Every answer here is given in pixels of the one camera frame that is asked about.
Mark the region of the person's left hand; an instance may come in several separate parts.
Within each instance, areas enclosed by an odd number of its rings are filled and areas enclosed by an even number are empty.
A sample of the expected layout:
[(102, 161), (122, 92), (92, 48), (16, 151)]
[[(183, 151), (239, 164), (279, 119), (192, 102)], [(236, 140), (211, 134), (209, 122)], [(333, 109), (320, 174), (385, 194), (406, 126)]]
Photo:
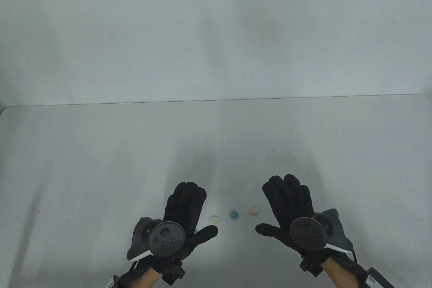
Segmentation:
[(197, 246), (217, 236), (218, 228), (215, 225), (208, 225), (195, 232), (206, 198), (205, 189), (194, 182), (179, 183), (168, 198), (163, 222), (171, 221), (179, 224), (185, 231), (186, 241), (175, 257), (152, 257), (151, 267), (157, 273), (164, 274), (173, 265), (179, 266), (179, 262), (190, 256)]

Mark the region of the person's right hand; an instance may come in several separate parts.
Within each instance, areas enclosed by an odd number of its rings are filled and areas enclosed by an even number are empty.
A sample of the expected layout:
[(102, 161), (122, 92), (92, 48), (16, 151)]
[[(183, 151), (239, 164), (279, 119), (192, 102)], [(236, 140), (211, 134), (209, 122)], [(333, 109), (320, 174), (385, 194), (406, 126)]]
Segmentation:
[(279, 227), (261, 223), (256, 225), (255, 231), (264, 237), (279, 240), (285, 246), (298, 252), (303, 261), (300, 267), (317, 277), (323, 272), (322, 264), (330, 257), (344, 258), (347, 255), (331, 249), (319, 252), (308, 252), (293, 242), (290, 236), (291, 224), (300, 217), (310, 217), (315, 214), (309, 188), (301, 185), (292, 174), (272, 176), (262, 186), (265, 197), (269, 201)]

